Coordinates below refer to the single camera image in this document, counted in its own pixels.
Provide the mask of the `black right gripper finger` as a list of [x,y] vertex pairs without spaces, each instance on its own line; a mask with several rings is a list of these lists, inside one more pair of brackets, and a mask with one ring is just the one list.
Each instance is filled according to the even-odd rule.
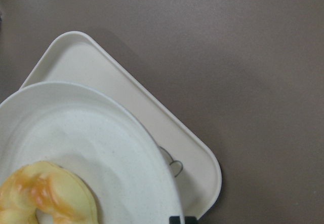
[[197,218],[195,216],[170,216],[169,224],[197,224]]

